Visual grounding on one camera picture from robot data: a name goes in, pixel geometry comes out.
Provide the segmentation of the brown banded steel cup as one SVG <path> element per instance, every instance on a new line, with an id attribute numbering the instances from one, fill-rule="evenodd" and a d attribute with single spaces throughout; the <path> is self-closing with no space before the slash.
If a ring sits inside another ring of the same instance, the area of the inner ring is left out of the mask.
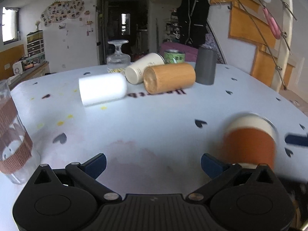
<path id="1" fill-rule="evenodd" d="M 275 167 L 278 131 L 266 118 L 255 113 L 233 117 L 225 126 L 220 157 L 228 163 Z"/>

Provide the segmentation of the white cylinder cup lying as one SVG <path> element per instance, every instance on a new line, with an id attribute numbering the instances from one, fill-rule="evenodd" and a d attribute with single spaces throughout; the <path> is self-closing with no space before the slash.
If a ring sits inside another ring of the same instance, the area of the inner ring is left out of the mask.
<path id="1" fill-rule="evenodd" d="M 83 106 L 120 100 L 127 94 L 126 78 L 120 73 L 80 78 L 78 84 Z"/>

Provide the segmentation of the cream paper cup lying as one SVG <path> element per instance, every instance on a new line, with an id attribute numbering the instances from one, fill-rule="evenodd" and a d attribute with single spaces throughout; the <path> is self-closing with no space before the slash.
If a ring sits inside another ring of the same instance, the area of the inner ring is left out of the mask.
<path id="1" fill-rule="evenodd" d="M 130 84 L 140 84 L 143 82 L 144 71 L 147 67 L 164 64 L 164 58 L 160 54 L 149 53 L 126 67 L 126 79 Z"/>

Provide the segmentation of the wooden bamboo cup lying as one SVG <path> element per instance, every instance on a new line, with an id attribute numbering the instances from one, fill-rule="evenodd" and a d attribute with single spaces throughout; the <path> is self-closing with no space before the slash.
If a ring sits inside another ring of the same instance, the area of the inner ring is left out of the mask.
<path id="1" fill-rule="evenodd" d="M 149 94 L 189 88 L 195 81 L 195 69 L 188 63 L 151 66 L 144 71 L 144 86 Z"/>

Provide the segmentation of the grey inverted cup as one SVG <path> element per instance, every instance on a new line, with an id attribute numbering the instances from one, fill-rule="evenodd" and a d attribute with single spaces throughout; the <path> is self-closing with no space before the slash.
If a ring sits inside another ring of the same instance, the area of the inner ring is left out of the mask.
<path id="1" fill-rule="evenodd" d="M 214 49 L 200 47 L 195 65 L 196 82 L 213 85 L 216 73 L 217 52 Z"/>

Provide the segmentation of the clear glass with brown band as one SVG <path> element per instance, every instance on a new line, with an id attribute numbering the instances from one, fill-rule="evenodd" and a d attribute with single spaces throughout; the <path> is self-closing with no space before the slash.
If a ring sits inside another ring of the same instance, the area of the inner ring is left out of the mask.
<path id="1" fill-rule="evenodd" d="M 1 173 L 14 184 L 28 181 L 40 156 L 20 120 L 6 80 L 1 81 Z"/>

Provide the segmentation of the inverted clear stemmed glass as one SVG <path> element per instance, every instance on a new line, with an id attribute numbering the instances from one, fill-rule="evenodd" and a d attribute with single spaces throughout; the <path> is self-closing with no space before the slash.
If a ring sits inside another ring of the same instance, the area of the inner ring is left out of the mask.
<path id="1" fill-rule="evenodd" d="M 128 40 L 108 41 L 108 44 L 115 46 L 115 52 L 106 59 L 108 73 L 124 74 L 126 67 L 131 64 L 131 57 L 122 52 L 122 45 L 126 43 L 128 43 Z"/>

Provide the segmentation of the wooden low cabinet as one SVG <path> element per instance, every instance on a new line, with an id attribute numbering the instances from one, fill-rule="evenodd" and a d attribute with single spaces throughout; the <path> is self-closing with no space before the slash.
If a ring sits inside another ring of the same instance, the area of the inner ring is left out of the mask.
<path id="1" fill-rule="evenodd" d="M 9 85 L 17 85 L 23 81 L 45 76 L 50 72 L 49 62 L 44 62 L 8 79 Z"/>

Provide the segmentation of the pink bean bag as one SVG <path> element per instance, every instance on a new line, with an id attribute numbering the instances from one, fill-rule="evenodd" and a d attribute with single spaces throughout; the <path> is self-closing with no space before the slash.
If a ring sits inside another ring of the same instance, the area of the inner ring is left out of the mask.
<path id="1" fill-rule="evenodd" d="M 174 42 L 164 42 L 160 46 L 159 54 L 164 56 L 164 52 L 169 49 L 175 49 L 180 52 L 185 53 L 185 61 L 186 62 L 196 62 L 198 49 L 190 47 L 188 45 L 174 43 Z"/>

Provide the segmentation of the green tin can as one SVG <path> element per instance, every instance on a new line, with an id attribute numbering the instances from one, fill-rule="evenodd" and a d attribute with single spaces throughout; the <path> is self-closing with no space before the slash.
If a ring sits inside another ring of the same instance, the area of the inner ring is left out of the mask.
<path id="1" fill-rule="evenodd" d="M 164 52 L 164 60 L 167 64 L 179 64 L 185 62 L 185 53 L 176 49 L 168 49 Z"/>

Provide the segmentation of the white small appliance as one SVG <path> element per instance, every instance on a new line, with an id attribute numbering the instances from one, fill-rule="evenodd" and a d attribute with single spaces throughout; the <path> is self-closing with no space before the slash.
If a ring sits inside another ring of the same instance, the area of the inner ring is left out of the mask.
<path id="1" fill-rule="evenodd" d="M 12 65 L 12 69 L 13 69 L 14 75 L 22 74 L 23 73 L 23 62 L 22 61 L 15 62 Z"/>

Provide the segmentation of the small drawer organiser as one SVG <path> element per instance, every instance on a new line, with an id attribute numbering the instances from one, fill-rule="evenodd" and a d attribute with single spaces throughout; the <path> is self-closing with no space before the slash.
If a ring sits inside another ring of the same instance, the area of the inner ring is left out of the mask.
<path id="1" fill-rule="evenodd" d="M 27 54 L 29 57 L 44 53 L 43 31 L 27 34 Z"/>

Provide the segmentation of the black hanging coat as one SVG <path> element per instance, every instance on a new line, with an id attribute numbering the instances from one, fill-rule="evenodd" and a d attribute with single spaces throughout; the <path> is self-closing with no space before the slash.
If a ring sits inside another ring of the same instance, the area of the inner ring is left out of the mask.
<path id="1" fill-rule="evenodd" d="M 197 49 L 205 43 L 209 8 L 208 0 L 181 1 L 177 8 L 181 44 Z"/>

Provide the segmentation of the cloud shaped photo board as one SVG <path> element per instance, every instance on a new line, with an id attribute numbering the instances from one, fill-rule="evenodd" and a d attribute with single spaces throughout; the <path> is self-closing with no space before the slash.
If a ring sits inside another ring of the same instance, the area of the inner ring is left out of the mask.
<path id="1" fill-rule="evenodd" d="M 76 19 L 84 11 L 85 3 L 83 0 L 55 1 L 49 5 L 40 15 L 45 27 L 53 23 L 61 23 L 66 19 Z"/>

